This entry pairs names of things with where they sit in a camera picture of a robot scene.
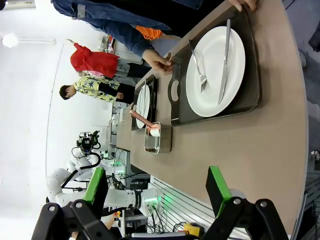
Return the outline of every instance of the bolt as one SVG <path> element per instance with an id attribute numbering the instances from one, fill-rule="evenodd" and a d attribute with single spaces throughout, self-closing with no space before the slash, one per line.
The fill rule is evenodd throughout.
<path id="1" fill-rule="evenodd" d="M 81 208 L 82 207 L 82 203 L 81 202 L 76 203 L 75 207 L 78 208 L 78 209 Z"/>
<path id="2" fill-rule="evenodd" d="M 241 200 L 240 200 L 240 199 L 235 199 L 235 200 L 233 200 L 233 203 L 234 203 L 235 205 L 238 205 L 238 204 L 241 203 Z"/>
<path id="3" fill-rule="evenodd" d="M 267 202 L 266 202 L 266 201 L 262 201 L 262 202 L 260 203 L 260 206 L 264 208 L 265 206 L 267 206 Z"/>

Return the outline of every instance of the yellow patterned shirt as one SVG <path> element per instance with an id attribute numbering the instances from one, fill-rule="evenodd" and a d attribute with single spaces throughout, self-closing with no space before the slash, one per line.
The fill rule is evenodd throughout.
<path id="1" fill-rule="evenodd" d="M 104 83 L 108 84 L 111 88 L 117 90 L 119 87 L 119 83 L 114 80 L 108 80 L 103 77 L 97 76 L 84 76 L 76 81 L 73 85 L 77 92 L 82 94 L 94 97 L 96 99 L 102 99 L 107 102 L 114 103 L 117 98 L 115 96 L 111 96 L 109 94 L 104 93 L 103 91 L 99 91 L 99 84 Z"/>

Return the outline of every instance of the red hoodie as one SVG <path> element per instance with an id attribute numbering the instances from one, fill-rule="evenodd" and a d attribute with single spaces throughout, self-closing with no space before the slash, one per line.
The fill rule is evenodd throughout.
<path id="1" fill-rule="evenodd" d="M 113 78 L 117 71 L 118 56 L 100 51 L 90 51 L 85 46 L 74 44 L 76 51 L 71 55 L 70 62 L 74 69 L 81 71 L 96 71 L 108 78 Z"/>

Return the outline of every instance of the white wall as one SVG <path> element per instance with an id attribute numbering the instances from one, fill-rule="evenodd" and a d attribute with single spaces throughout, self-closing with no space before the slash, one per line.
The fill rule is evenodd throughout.
<path id="1" fill-rule="evenodd" d="M 36 4 L 37 10 L 0 12 L 0 36 L 56 38 L 56 45 L 0 44 L 0 236 L 7 240 L 31 238 L 45 203 L 46 173 L 64 167 L 79 132 L 107 124 L 110 108 L 81 94 L 68 101 L 59 96 L 60 85 L 77 80 L 69 61 L 74 49 L 65 39 L 95 50 L 101 33 L 55 12 L 50 1 Z"/>

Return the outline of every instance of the orange cloth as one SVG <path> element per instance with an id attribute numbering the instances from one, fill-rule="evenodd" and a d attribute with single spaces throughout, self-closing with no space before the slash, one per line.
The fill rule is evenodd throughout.
<path id="1" fill-rule="evenodd" d="M 135 29 L 137 29 L 140 33 L 142 33 L 143 37 L 148 40 L 158 39 L 163 34 L 161 30 L 157 30 L 149 27 L 136 26 Z"/>
<path id="2" fill-rule="evenodd" d="M 71 55 L 70 62 L 74 69 L 81 71 L 96 71 L 108 78 L 113 78 L 117 71 L 118 56 L 100 51 L 90 51 L 85 46 L 74 44 L 76 51 Z"/>

